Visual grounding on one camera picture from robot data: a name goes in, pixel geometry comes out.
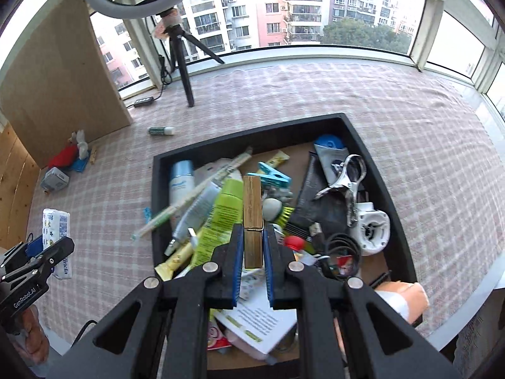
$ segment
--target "lime green bottle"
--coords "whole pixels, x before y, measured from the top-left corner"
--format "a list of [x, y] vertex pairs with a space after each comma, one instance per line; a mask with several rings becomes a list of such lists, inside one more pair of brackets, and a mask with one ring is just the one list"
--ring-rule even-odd
[[191, 260], [191, 267], [211, 260], [215, 247], [230, 242], [233, 225], [242, 223], [242, 181], [229, 178], [216, 198], [205, 225], [199, 232], [198, 246]]

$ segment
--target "human hand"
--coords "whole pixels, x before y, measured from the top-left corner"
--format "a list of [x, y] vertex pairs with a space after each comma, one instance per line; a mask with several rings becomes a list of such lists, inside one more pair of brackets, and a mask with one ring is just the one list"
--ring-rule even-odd
[[49, 340], [40, 327], [39, 312], [36, 306], [30, 306], [21, 314], [21, 324], [26, 330], [25, 349], [14, 343], [18, 353], [36, 365], [44, 363], [49, 355]]

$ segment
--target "teal clothespin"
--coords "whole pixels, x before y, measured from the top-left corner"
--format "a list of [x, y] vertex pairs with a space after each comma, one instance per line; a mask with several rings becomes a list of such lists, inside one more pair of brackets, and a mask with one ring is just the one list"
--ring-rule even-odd
[[291, 178], [284, 175], [282, 172], [277, 171], [275, 168], [265, 164], [264, 162], [258, 163], [258, 168], [264, 174], [257, 174], [256, 172], [249, 172], [248, 175], [254, 175], [260, 178], [263, 185], [273, 185], [278, 188], [289, 188], [291, 185]]

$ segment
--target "blue bottle cap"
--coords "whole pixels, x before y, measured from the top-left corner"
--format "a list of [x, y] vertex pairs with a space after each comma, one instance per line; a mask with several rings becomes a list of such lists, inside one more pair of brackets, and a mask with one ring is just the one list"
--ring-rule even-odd
[[170, 170], [170, 181], [183, 175], [193, 175], [193, 162], [184, 160], [176, 162]]
[[339, 137], [331, 134], [321, 135], [318, 139], [314, 141], [315, 145], [321, 145], [327, 148], [342, 149], [345, 148], [342, 140]]

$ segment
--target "checkered tablecloth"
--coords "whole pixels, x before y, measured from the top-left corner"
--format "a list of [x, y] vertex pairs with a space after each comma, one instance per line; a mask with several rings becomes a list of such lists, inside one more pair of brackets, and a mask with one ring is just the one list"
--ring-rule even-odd
[[[96, 164], [72, 173], [65, 190], [47, 196], [37, 187], [27, 232], [41, 233], [44, 208], [71, 214], [74, 277], [50, 278], [39, 300], [42, 323], [67, 341], [153, 274], [150, 238], [130, 239], [150, 206], [152, 157], [272, 123], [347, 114], [389, 189], [428, 293], [423, 335], [465, 302], [503, 249], [505, 171], [447, 81], [387, 64], [286, 64], [200, 75], [193, 91], [194, 108], [176, 82], [155, 105], [133, 109], [134, 123], [97, 140]], [[150, 126], [176, 135], [147, 135]]]

